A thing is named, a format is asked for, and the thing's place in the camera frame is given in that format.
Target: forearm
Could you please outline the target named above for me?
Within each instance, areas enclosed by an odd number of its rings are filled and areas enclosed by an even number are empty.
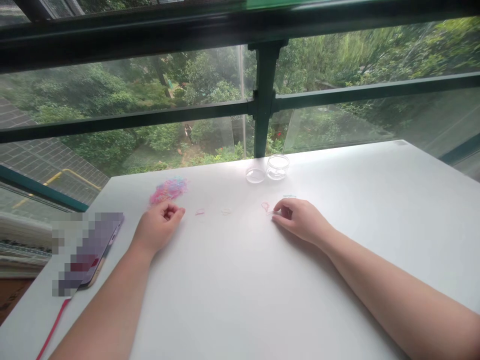
[[[128,359],[152,255],[130,247],[50,360]]]
[[[478,359],[480,316],[347,236],[318,241],[373,316],[412,358]]]

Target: finger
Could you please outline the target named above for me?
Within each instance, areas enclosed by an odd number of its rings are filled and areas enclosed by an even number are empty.
[[[156,212],[159,212],[159,214],[163,217],[166,217],[168,215],[169,211],[175,212],[178,209],[179,209],[179,207],[177,205],[175,205],[173,202],[168,201],[168,200],[167,201],[162,201],[154,207],[154,210]]]
[[[281,207],[287,207],[291,210],[295,210],[295,208],[297,207],[297,201],[298,199],[291,198],[291,197],[283,198],[282,200],[276,203],[275,207],[273,208],[273,211],[278,211],[281,209]]]
[[[183,207],[180,207],[170,218],[168,221],[169,223],[172,223],[175,227],[180,224],[180,221],[182,221],[182,218],[184,217],[185,214],[185,209]]]
[[[288,220],[292,220],[292,210],[286,206],[281,207],[281,215]]]
[[[290,231],[293,225],[292,220],[288,220],[287,218],[284,218],[283,216],[280,215],[273,215],[271,219],[276,222],[278,225],[280,225],[282,228],[285,228]]]

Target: clear plastic container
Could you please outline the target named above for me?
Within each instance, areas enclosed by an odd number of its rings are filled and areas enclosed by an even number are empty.
[[[265,171],[258,167],[250,167],[245,173],[246,180],[252,184],[259,184],[265,180]]]
[[[266,175],[272,180],[282,180],[287,176],[290,160],[285,155],[276,154],[268,158]]]

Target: colorful rubber bands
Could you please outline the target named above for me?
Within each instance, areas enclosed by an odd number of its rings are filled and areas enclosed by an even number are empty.
[[[186,192],[187,179],[180,176],[167,179],[158,185],[155,193],[150,196],[150,205],[156,205],[165,200],[175,200]]]

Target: plastic lid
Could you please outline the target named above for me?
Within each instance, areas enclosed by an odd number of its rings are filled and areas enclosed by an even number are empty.
[[[258,184],[265,180],[265,171],[258,167],[250,167],[246,171],[245,177],[249,183]]]

